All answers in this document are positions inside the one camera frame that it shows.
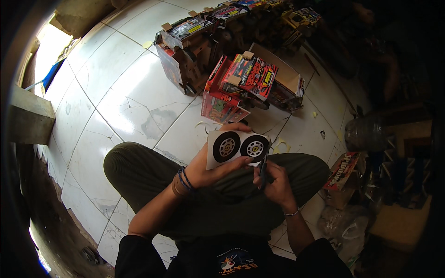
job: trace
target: tire graphic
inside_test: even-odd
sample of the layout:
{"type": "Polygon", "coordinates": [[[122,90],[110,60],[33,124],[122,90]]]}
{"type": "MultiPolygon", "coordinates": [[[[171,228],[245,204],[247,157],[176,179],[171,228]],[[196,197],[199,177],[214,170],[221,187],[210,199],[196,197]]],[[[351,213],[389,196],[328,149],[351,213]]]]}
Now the tire graphic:
{"type": "Polygon", "coordinates": [[[260,162],[269,150],[269,141],[260,135],[252,135],[244,140],[240,153],[242,156],[253,157],[252,163],[260,162]]]}
{"type": "Polygon", "coordinates": [[[228,131],[216,138],[213,144],[213,157],[217,162],[226,162],[239,150],[241,140],[236,132],[228,131]]]}

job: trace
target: t-shirt print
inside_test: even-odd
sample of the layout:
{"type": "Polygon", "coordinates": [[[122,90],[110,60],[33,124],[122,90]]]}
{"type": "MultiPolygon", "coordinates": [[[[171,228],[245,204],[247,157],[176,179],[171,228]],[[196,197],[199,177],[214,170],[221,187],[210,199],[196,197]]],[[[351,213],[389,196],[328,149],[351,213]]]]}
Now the t-shirt print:
{"type": "Polygon", "coordinates": [[[218,269],[221,276],[252,271],[258,268],[255,264],[255,260],[251,257],[249,252],[241,248],[233,248],[229,251],[218,255],[218,269]]]}

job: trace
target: white tile floor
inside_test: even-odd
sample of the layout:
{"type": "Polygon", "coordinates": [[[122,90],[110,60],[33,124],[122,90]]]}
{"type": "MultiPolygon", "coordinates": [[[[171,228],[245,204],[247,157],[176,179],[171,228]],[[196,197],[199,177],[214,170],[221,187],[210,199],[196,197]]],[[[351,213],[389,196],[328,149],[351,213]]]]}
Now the white tile floor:
{"type": "MultiPolygon", "coordinates": [[[[156,51],[142,44],[167,21],[201,11],[221,0],[131,1],[97,24],[70,53],[45,98],[56,111],[48,146],[37,149],[48,160],[49,174],[62,187],[62,201],[98,242],[98,251],[112,265],[119,240],[126,234],[134,212],[106,179],[102,163],[107,152],[123,141],[154,148],[179,164],[188,164],[206,141],[205,129],[220,126],[200,116],[201,96],[183,95],[162,70],[156,51]]],[[[304,58],[305,50],[283,57],[306,79],[304,108],[295,117],[271,106],[254,109],[247,118],[258,133],[285,140],[291,152],[319,156],[330,166],[344,152],[342,130],[349,114],[346,99],[326,71],[311,57],[320,73],[304,58]],[[324,131],[325,139],[320,132],[324,131]]],[[[366,111],[369,103],[356,80],[341,80],[353,104],[366,111]]],[[[324,201],[317,194],[303,208],[316,238],[315,227],[324,201]]],[[[295,258],[283,223],[272,231],[274,253],[295,258]]],[[[177,253],[173,241],[153,240],[166,266],[177,253]]]]}

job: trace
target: beaded bracelet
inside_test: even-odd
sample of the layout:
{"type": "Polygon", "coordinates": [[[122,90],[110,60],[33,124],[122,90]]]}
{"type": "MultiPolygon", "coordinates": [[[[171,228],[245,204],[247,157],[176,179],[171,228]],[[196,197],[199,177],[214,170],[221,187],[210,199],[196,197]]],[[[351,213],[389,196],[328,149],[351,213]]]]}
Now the beaded bracelet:
{"type": "Polygon", "coordinates": [[[189,179],[187,178],[187,176],[186,176],[186,172],[184,171],[184,169],[185,169],[185,167],[183,166],[183,167],[179,168],[179,170],[178,170],[178,176],[179,176],[179,180],[180,180],[180,182],[181,182],[182,185],[183,185],[185,188],[187,188],[189,191],[191,191],[191,192],[196,192],[196,189],[192,186],[192,184],[190,183],[189,179]],[[182,179],[182,177],[181,177],[181,173],[184,175],[184,178],[186,179],[186,182],[187,182],[187,183],[185,183],[184,180],[182,179]]]}
{"type": "Polygon", "coordinates": [[[297,205],[297,211],[296,211],[296,212],[294,212],[294,213],[292,213],[292,214],[284,214],[284,215],[286,215],[286,216],[294,216],[294,215],[296,215],[299,211],[300,211],[300,207],[297,205]]]}

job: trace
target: olive green pants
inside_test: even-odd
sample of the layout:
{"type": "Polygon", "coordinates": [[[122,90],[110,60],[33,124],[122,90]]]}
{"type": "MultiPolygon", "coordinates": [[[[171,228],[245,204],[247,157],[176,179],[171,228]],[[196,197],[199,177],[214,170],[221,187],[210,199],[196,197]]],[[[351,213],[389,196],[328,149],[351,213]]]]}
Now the olive green pants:
{"type": "MultiPolygon", "coordinates": [[[[270,155],[285,167],[292,192],[302,206],[324,185],[329,168],[318,157],[303,153],[270,155]]],[[[124,142],[105,157],[110,183],[137,213],[173,180],[180,165],[141,144],[124,142]]],[[[253,169],[240,169],[215,185],[184,199],[160,231],[173,240],[192,241],[220,234],[268,238],[284,220],[280,206],[253,185],[253,169]]]]}

